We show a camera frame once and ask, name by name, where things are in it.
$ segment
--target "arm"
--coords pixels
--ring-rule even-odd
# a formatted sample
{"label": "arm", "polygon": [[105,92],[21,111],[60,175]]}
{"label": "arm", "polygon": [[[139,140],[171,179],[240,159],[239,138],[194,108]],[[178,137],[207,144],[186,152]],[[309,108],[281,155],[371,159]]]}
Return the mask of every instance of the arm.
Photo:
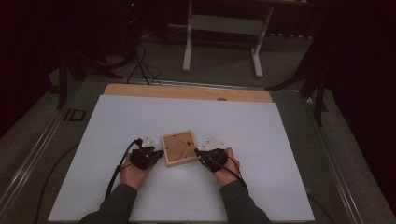
{"label": "arm", "polygon": [[[226,150],[229,159],[225,167],[236,174],[239,174],[239,161],[233,157],[233,150]],[[272,223],[268,216],[255,205],[254,201],[248,196],[248,192],[242,184],[227,171],[221,169],[214,173],[215,178],[221,185],[220,194],[225,205],[228,222],[233,223]]]}
{"label": "arm", "polygon": [[151,169],[140,170],[126,160],[120,170],[120,184],[101,203],[99,211],[88,214],[79,224],[128,223],[137,192],[143,187]]}
{"label": "arm", "polygon": [[220,189],[220,194],[230,224],[272,223],[267,215],[255,205],[238,180],[223,186]]}
{"label": "arm", "polygon": [[101,203],[99,211],[88,214],[79,223],[128,223],[136,195],[136,189],[120,184]]}

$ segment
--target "dark background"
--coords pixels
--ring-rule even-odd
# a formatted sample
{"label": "dark background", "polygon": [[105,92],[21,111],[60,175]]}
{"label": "dark background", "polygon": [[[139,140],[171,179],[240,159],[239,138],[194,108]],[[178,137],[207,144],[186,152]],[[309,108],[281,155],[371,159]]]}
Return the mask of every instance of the dark background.
{"label": "dark background", "polygon": [[[127,34],[124,3],[107,0],[1,3],[0,136],[51,88],[47,74],[58,67],[59,36],[73,40],[70,42],[73,48],[102,60],[105,53],[124,53],[133,47],[125,41],[130,36],[121,38]],[[330,1],[320,3],[329,5]],[[315,7],[278,6],[268,31],[286,38],[315,37],[304,61],[308,67],[326,64],[330,68],[327,88],[332,90],[395,213],[396,3],[335,1],[332,6],[336,8],[330,10],[326,21],[324,11]],[[215,7],[198,6],[202,11],[235,13],[233,4],[224,8],[216,11]],[[187,1],[148,0],[138,12],[141,22],[166,37],[167,23],[186,23]],[[134,30],[135,34],[139,32],[138,28]]]}

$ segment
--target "wooden box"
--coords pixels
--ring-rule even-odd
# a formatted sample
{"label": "wooden box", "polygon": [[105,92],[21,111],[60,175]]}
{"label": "wooden box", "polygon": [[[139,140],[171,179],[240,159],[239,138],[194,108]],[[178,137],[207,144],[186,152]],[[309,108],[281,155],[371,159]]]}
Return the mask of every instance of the wooden box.
{"label": "wooden box", "polygon": [[198,145],[191,130],[163,135],[162,142],[167,167],[198,161],[194,152]]}

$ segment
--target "white board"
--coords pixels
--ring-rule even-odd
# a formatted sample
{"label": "white board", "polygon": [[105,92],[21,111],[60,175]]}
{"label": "white board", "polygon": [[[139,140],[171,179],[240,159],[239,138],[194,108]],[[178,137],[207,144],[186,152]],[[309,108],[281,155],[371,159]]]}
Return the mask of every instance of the white board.
{"label": "white board", "polygon": [[[147,133],[162,149],[162,135],[189,129],[199,145],[213,137],[233,148],[249,195],[271,220],[314,220],[276,104],[102,95],[49,221],[77,221],[97,211],[125,149],[138,137]],[[216,179],[200,162],[167,168],[160,159],[138,192],[130,220],[227,217]]]}

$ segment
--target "sleeve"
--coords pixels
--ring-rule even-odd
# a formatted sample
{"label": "sleeve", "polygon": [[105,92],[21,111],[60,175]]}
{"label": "sleeve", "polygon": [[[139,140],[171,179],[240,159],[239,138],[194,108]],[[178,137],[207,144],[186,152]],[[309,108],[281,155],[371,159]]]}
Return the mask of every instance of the sleeve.
{"label": "sleeve", "polygon": [[225,205],[228,223],[272,223],[268,216],[255,205],[239,181],[235,180],[223,186],[220,194]]}
{"label": "sleeve", "polygon": [[136,189],[125,184],[118,185],[101,203],[99,211],[88,214],[79,224],[128,223],[136,195]]}

